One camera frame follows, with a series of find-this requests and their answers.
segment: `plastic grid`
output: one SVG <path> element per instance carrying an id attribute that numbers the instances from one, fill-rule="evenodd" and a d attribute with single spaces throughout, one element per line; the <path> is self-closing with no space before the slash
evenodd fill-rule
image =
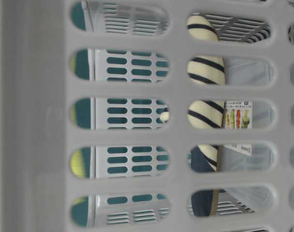
<path id="1" fill-rule="evenodd" d="M 143 0 L 121 0 L 120 2 L 128 4 L 147 3 Z M 67 2 L 67 11 L 73 1 Z M 120 97 L 124 93 L 129 97 L 137 96 L 156 96 L 165 99 L 170 105 L 172 118 L 168 127 L 159 131 L 101 131 L 85 133 L 73 128 L 70 124 L 67 126 L 68 151 L 73 150 L 75 144 L 91 143 L 107 145 L 110 141 L 126 144 L 131 141 L 137 144 L 138 141 L 148 141 L 156 143 L 161 141 L 164 147 L 169 149 L 172 155 L 172 165 L 168 174 L 158 178 L 141 180 L 114 180 L 93 182 L 87 180 L 77 181 L 67 178 L 68 195 L 67 208 L 69 209 L 72 200 L 80 195 L 90 193 L 108 193 L 108 192 L 136 192 L 140 190 L 160 189 L 172 204 L 172 210 L 169 217 L 161 224 L 148 226 L 120 227 L 120 231 L 137 230 L 149 231 L 151 228 L 157 231 L 170 228 L 172 231 L 193 231 L 200 228 L 201 231 L 220 231 L 220 230 L 238 230 L 242 228 L 251 228 L 254 224 L 259 227 L 266 227 L 269 231 L 287 231 L 294 225 L 294 210 L 288 204 L 288 195 L 294 185 L 294 169 L 289 164 L 289 151 L 294 145 L 294 127 L 290 123 L 290 108 L 294 104 L 294 87 L 290 83 L 289 69 L 294 63 L 294 47 L 289 43 L 287 37 L 287 28 L 294 21 L 294 8 L 286 1 L 270 0 L 264 4 L 236 3 L 233 1 L 217 0 L 187 0 L 187 1 L 166 1 L 151 0 L 151 5 L 158 5 L 164 8 L 172 20 L 172 26 L 168 28 L 167 33 L 157 38 L 127 37 L 124 35 L 111 36 L 105 33 L 84 34 L 74 28 L 70 22 L 67 26 L 67 54 L 81 46 L 113 48 L 113 49 L 135 49 L 144 50 L 144 48 L 165 54 L 171 63 L 171 72 L 167 79 L 158 86 L 147 87 L 141 85 L 134 87 L 132 85 L 116 84 L 90 84 L 86 86 L 81 84 L 76 78 L 68 72 L 70 76 L 67 82 L 67 102 L 79 98 L 80 96 L 90 94 L 101 97 Z M 245 45 L 237 43 L 215 43 L 196 41 L 190 37 L 187 32 L 185 22 L 187 17 L 197 11 L 219 11 L 219 14 L 235 14 L 240 17 L 250 17 L 266 19 L 270 22 L 273 30 L 272 37 L 265 43 L 257 45 Z M 197 53 L 220 55 L 220 56 L 241 56 L 250 58 L 262 58 L 271 63 L 274 68 L 274 80 L 267 87 L 214 87 L 214 86 L 193 86 L 186 78 L 186 67 L 189 58 Z M 272 126 L 267 129 L 257 129 L 253 131 L 201 131 L 194 130 L 187 123 L 186 113 L 188 105 L 199 98 L 208 99 L 253 99 L 266 100 L 272 104 L 276 110 L 276 120 Z M 266 142 L 274 150 L 276 161 L 274 166 L 265 172 L 241 173 L 235 174 L 206 174 L 199 175 L 189 171 L 188 166 L 183 162 L 184 157 L 179 154 L 186 154 L 189 147 L 197 143 L 207 144 L 225 144 L 234 142 Z M 185 200 L 190 194 L 198 189 L 218 188 L 225 186 L 253 186 L 263 183 L 271 189 L 274 196 L 274 204 L 267 213 L 258 213 L 251 216 L 236 216 L 235 218 L 206 218 L 202 220 L 192 220 L 184 212 Z M 283 213 L 286 212 L 287 219 L 281 220 Z M 70 221 L 67 223 L 67 231 L 80 230 Z M 98 228 L 98 231 L 110 231 L 110 229 Z"/>
<path id="2" fill-rule="evenodd" d="M 287 32 L 288 27 L 294 22 L 294 8 L 287 1 L 280 0 L 269 0 L 262 4 L 230 0 L 149 0 L 148 3 L 145 0 L 119 0 L 119 2 L 160 6 L 168 12 L 173 23 L 168 28 L 167 33 L 157 38 L 108 35 L 105 33 L 90 34 L 77 30 L 70 21 L 70 9 L 75 3 L 74 0 L 48 0 L 41 3 L 28 1 L 29 7 L 34 10 L 32 13 L 27 11 L 28 14 L 24 14 L 25 11 L 23 11 L 27 9 L 25 7 L 27 1 L 24 1 L 25 4 L 21 6 L 13 1 L 0 1 L 0 134 L 2 135 L 0 137 L 0 231 L 7 232 L 15 229 L 17 232 L 78 232 L 82 229 L 77 227 L 69 216 L 72 202 L 77 197 L 97 193 L 152 190 L 159 191 L 168 197 L 172 206 L 170 215 L 158 224 L 133 225 L 131 228 L 120 227 L 118 229 L 120 232 L 164 231 L 168 228 L 171 231 L 178 232 L 192 232 L 197 231 L 198 228 L 201 231 L 210 232 L 238 231 L 243 228 L 252 228 L 253 225 L 266 227 L 271 232 L 288 231 L 294 225 L 294 210 L 290 207 L 288 201 L 290 190 L 294 186 L 294 168 L 291 167 L 289 162 L 289 153 L 294 146 L 294 126 L 291 124 L 290 115 L 291 106 L 294 105 L 294 86 L 290 81 L 289 73 L 290 67 L 294 64 L 294 46 L 289 43 Z M 22 10 L 20 14 L 16 12 L 16 9 Z M 3 14 L 6 10 L 14 13 L 13 15 L 17 17 L 8 18 L 12 15 Z M 234 13 L 240 17 L 264 19 L 271 26 L 271 39 L 251 45 L 195 41 L 189 35 L 185 26 L 188 16 L 194 10 L 217 10 L 219 14 L 223 15 Z M 35 30 L 30 36 L 30 50 L 23 50 L 24 46 L 22 48 L 15 46 L 18 42 L 24 41 L 22 39 L 24 36 L 19 30 L 5 30 L 4 28 L 7 27 L 3 27 L 17 23 L 24 26 L 22 22 L 26 19 L 42 22 L 42 17 L 45 21 L 40 24 L 40 27 L 36 23 L 36 26 L 27 24 Z M 43 35 L 41 29 L 47 29 L 45 38 L 49 39 L 39 40 L 37 32 Z M 5 36 L 5 31 L 11 33 L 11 35 L 17 33 L 19 35 L 17 40 L 13 40 L 12 36 Z M 111 83 L 86 84 L 71 73 L 68 63 L 70 55 L 81 47 L 151 49 L 166 55 L 171 63 L 171 72 L 167 79 L 158 86 L 111 85 Z M 39 50 L 43 53 L 38 59 L 34 59 L 35 52 Z M 194 86 L 185 76 L 188 60 L 197 54 L 262 58 L 272 65 L 274 78 L 272 83 L 266 87 Z M 26 66 L 28 68 L 26 70 L 23 65 L 14 65 L 12 69 L 9 69 L 8 64 L 17 64 L 17 60 L 24 61 L 24 64 L 33 64 L 36 67 L 29 65 Z M 41 61 L 46 61 L 46 65 L 51 65 L 46 72 L 39 72 L 41 70 L 39 67 L 43 65 Z M 41 101 L 41 103 L 44 107 L 51 106 L 49 104 L 59 106 L 59 110 L 51 110 L 50 108 L 50 114 L 64 118 L 66 122 L 65 124 L 62 123 L 62 120 L 51 122 L 49 129 L 52 130 L 55 126 L 55 132 L 57 132 L 56 135 L 50 134 L 52 140 L 39 136 L 38 140 L 32 140 L 35 141 L 35 146 L 29 146 L 30 143 L 27 143 L 28 140 L 22 137 L 21 133 L 12 132 L 21 129 L 24 136 L 26 134 L 34 135 L 34 128 L 26 126 L 25 123 L 14 124 L 7 113 L 17 113 L 15 118 L 18 122 L 24 122 L 26 119 L 24 116 L 27 116 L 27 119 L 31 119 L 32 123 L 39 124 L 39 121 L 32 119 L 30 115 L 23 114 L 23 112 L 31 111 L 31 109 L 29 106 L 27 108 L 21 101 L 31 101 L 29 95 L 26 94 L 30 93 L 31 90 L 22 85 L 25 85 L 25 81 L 34 80 L 37 76 L 41 79 L 36 80 L 43 82 L 36 84 L 35 81 L 34 85 L 39 88 L 31 93 L 39 94 L 38 91 L 45 90 L 41 92 L 45 96 L 43 98 L 45 101 Z M 10 98 L 11 101 L 8 101 L 10 104 L 2 105 L 1 99 L 5 96 L 3 92 L 6 89 L 4 86 L 8 84 L 7 81 L 12 81 L 11 77 L 21 77 L 20 80 L 23 81 L 15 81 L 16 86 L 9 88 L 10 90 L 17 90 L 17 93 L 11 92 L 15 93 L 14 97 L 17 98 Z M 70 122 L 68 111 L 77 99 L 86 95 L 121 97 L 125 93 L 129 98 L 148 96 L 166 100 L 172 113 L 168 127 L 163 130 L 148 132 L 86 131 L 75 127 Z M 187 108 L 192 101 L 199 98 L 267 100 L 275 108 L 277 116 L 274 124 L 266 129 L 253 131 L 194 130 L 187 122 Z M 15 111 L 13 103 L 17 103 L 18 109 L 19 106 L 25 106 L 25 108 Z M 45 120 L 41 117 L 40 122 L 45 122 Z M 16 143 L 15 139 L 19 138 L 18 136 L 22 139 L 22 143 Z M 155 178 L 109 179 L 103 181 L 78 180 L 71 175 L 68 165 L 71 153 L 81 145 L 116 145 L 116 143 L 138 145 L 141 141 L 146 141 L 147 144 L 158 144 L 161 141 L 161 145 L 168 148 L 172 157 L 172 165 L 167 174 Z M 199 175 L 189 170 L 188 164 L 184 162 L 184 157 L 180 155 L 186 154 L 189 147 L 193 147 L 196 143 L 223 144 L 233 141 L 239 143 L 266 142 L 275 151 L 274 165 L 265 172 L 240 173 L 239 175 L 233 173 Z M 13 156 L 13 150 L 18 155 L 22 155 L 23 159 L 16 159 L 19 156 Z M 46 159 L 36 158 L 34 155 L 36 152 L 46 154 Z M 32 162 L 27 161 L 27 158 L 30 157 L 32 157 Z M 32 166 L 25 169 L 25 162 L 36 167 L 35 178 L 28 179 L 28 175 L 33 170 L 31 170 Z M 64 169 L 56 171 L 58 165 L 64 166 Z M 7 168 L 6 176 L 2 175 L 4 174 L 2 168 Z M 193 219 L 186 213 L 186 200 L 191 193 L 198 189 L 254 186 L 258 184 L 266 185 L 271 189 L 274 196 L 273 207 L 267 213 L 239 215 L 234 218 L 202 219 Z M 51 196 L 61 201 L 51 203 L 44 200 Z M 94 229 L 84 229 L 84 231 L 90 232 Z M 109 232 L 116 231 L 116 229 L 113 227 L 97 228 L 97 231 Z"/>

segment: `ventilation grille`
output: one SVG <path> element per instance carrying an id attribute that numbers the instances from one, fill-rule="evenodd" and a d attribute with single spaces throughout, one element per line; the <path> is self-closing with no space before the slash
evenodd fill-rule
<path id="1" fill-rule="evenodd" d="M 96 129 L 159 129 L 167 105 L 155 99 L 96 99 Z"/>
<path id="2" fill-rule="evenodd" d="M 156 222 L 169 214 L 169 203 L 162 194 L 129 195 L 127 198 L 129 200 L 126 203 L 107 204 L 105 202 L 111 198 L 100 197 L 98 204 L 100 208 L 96 209 L 96 218 L 101 218 L 100 214 L 107 212 L 107 210 L 113 210 L 113 213 L 109 212 L 105 216 L 107 225 L 135 224 Z"/>
<path id="3" fill-rule="evenodd" d="M 167 15 L 159 10 L 103 3 L 101 11 L 109 33 L 154 36 L 166 31 L 169 24 Z"/>
<path id="4" fill-rule="evenodd" d="M 169 71 L 169 63 L 161 54 L 113 50 L 96 53 L 96 80 L 156 83 Z"/>
<path id="5" fill-rule="evenodd" d="M 188 205 L 188 211 L 194 216 L 192 205 Z M 217 216 L 227 216 L 242 213 L 253 213 L 249 207 L 245 206 L 243 203 L 238 202 L 234 197 L 226 192 L 219 194 L 219 202 L 217 206 Z"/>
<path id="6" fill-rule="evenodd" d="M 96 147 L 97 178 L 158 176 L 168 168 L 168 153 L 160 146 Z"/>
<path id="7" fill-rule="evenodd" d="M 130 221 L 127 212 L 109 214 L 106 218 L 107 225 L 127 224 L 129 222 Z"/>
<path id="8" fill-rule="evenodd" d="M 218 14 L 201 15 L 213 25 L 221 41 L 252 44 L 270 37 L 269 25 L 263 21 Z"/>

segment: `striped fabric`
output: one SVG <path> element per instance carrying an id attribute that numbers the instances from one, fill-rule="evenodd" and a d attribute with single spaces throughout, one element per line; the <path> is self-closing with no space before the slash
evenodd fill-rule
<path id="1" fill-rule="evenodd" d="M 198 40 L 219 40 L 208 20 L 199 15 L 193 15 L 188 19 L 188 30 Z M 221 57 L 194 57 L 188 63 L 188 74 L 198 85 L 225 85 L 224 64 Z M 221 128 L 223 112 L 224 101 L 195 101 L 189 107 L 188 119 L 191 125 L 198 129 Z M 217 170 L 218 146 L 198 145 L 198 150 L 197 148 L 195 150 L 196 155 L 202 153 L 211 168 Z"/>
<path id="2" fill-rule="evenodd" d="M 193 15 L 188 19 L 189 33 L 196 39 L 218 41 L 211 24 L 202 16 Z M 188 74 L 198 85 L 225 85 L 224 64 L 221 57 L 196 56 L 188 63 Z M 221 128 L 224 113 L 224 101 L 195 101 L 189 107 L 188 120 L 198 129 Z M 168 111 L 160 115 L 166 122 Z M 216 145 L 198 145 L 191 151 L 191 168 L 200 173 L 216 172 L 219 147 Z M 218 191 L 196 192 L 191 197 L 193 213 L 197 217 L 215 215 L 218 203 Z"/>

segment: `packaging label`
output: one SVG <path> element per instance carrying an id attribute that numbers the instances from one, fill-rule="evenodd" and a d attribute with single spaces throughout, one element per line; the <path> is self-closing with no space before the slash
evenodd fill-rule
<path id="1" fill-rule="evenodd" d="M 224 106 L 226 129 L 240 130 L 252 128 L 252 102 L 226 101 Z M 224 147 L 251 156 L 251 144 L 229 144 Z"/>

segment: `plastic laundry basket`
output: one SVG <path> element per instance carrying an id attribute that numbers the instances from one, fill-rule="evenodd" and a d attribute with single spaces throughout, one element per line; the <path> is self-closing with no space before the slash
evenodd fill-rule
<path id="1" fill-rule="evenodd" d="M 289 231 L 294 226 L 289 161 L 294 0 L 83 1 L 86 31 L 71 21 L 76 5 L 75 0 L 0 1 L 0 232 Z M 186 22 L 193 14 L 209 20 L 219 43 L 190 36 Z M 81 49 L 88 50 L 89 80 L 71 70 L 71 58 Z M 186 81 L 187 62 L 198 54 L 224 57 L 228 86 Z M 109 58 L 127 63 L 111 64 Z M 148 68 L 142 60 L 150 62 Z M 115 67 L 128 73 L 110 70 Z M 152 75 L 140 75 L 147 69 Z M 81 99 L 89 100 L 90 130 L 71 121 L 71 109 Z M 108 123 L 115 114 L 109 108 L 120 107 L 111 99 L 126 100 L 122 128 Z M 198 99 L 265 102 L 270 109 L 257 104 L 253 123 L 270 126 L 193 130 L 186 111 Z M 133 123 L 144 118 L 133 113 L 144 108 L 143 100 L 150 102 L 151 122 Z M 166 108 L 171 118 L 164 124 L 159 117 Z M 270 150 L 254 147 L 253 158 L 264 157 L 256 163 L 224 148 L 221 168 L 230 172 L 195 174 L 186 154 L 202 143 L 263 143 Z M 142 146 L 151 147 L 153 159 L 145 165 L 152 171 L 135 174 L 133 148 Z M 90 147 L 90 179 L 77 178 L 70 167 L 73 153 L 82 147 Z M 112 147 L 127 151 L 112 154 Z M 118 165 L 108 158 L 117 155 L 130 157 L 129 171 L 110 174 L 107 170 Z M 157 160 L 159 155 L 170 159 Z M 241 167 L 246 172 L 233 172 Z M 221 217 L 189 216 L 189 198 L 198 189 L 224 190 L 218 202 Z M 87 228 L 71 215 L 73 203 L 84 202 L 83 196 Z"/>

